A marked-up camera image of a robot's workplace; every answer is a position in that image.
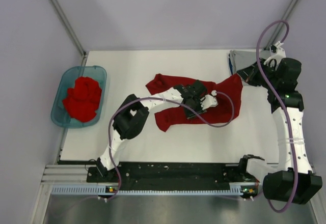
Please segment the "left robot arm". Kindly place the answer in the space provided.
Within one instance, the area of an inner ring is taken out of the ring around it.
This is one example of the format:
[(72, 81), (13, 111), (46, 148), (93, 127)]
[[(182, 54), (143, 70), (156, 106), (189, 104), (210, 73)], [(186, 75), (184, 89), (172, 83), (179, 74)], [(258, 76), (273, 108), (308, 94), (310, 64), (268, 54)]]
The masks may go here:
[(150, 112), (157, 113), (180, 106), (186, 118), (192, 119), (216, 107), (216, 96), (217, 91), (209, 93), (198, 80), (192, 85), (176, 85), (150, 97), (138, 98), (135, 94), (127, 96), (109, 121), (108, 145), (96, 161), (98, 176), (106, 182), (114, 179), (120, 151), (127, 140), (142, 132)]

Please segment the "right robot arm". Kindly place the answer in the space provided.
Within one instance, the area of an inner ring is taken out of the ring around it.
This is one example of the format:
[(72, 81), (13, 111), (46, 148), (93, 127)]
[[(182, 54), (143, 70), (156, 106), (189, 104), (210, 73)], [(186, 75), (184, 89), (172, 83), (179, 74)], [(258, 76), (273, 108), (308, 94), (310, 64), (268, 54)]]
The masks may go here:
[(302, 71), (300, 61), (283, 58), (267, 64), (252, 64), (237, 71), (251, 86), (267, 89), (267, 100), (277, 128), (279, 162), (277, 167), (254, 155), (245, 155), (237, 169), (244, 181), (256, 178), (262, 183), (268, 200), (306, 204), (322, 188), (322, 178), (313, 173), (305, 149), (303, 135), (304, 102), (296, 90)]

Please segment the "dark red t-shirt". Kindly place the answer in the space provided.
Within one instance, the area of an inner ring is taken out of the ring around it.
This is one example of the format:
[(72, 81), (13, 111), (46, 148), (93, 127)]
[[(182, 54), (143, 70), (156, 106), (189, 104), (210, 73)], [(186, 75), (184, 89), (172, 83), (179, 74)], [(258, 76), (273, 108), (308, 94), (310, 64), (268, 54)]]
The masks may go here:
[[(154, 79), (146, 84), (151, 95), (164, 92), (175, 85), (191, 85), (193, 78), (168, 76), (156, 74)], [(241, 107), (242, 82), (238, 75), (232, 75), (220, 83), (213, 81), (201, 81), (207, 88), (207, 92), (213, 90), (219, 92), (216, 96), (218, 105), (211, 107), (201, 117), (210, 124), (227, 123), (230, 118), (237, 118)], [(170, 126), (179, 124), (203, 124), (198, 117), (188, 119), (183, 107), (173, 107), (155, 114), (158, 128), (166, 132)]]

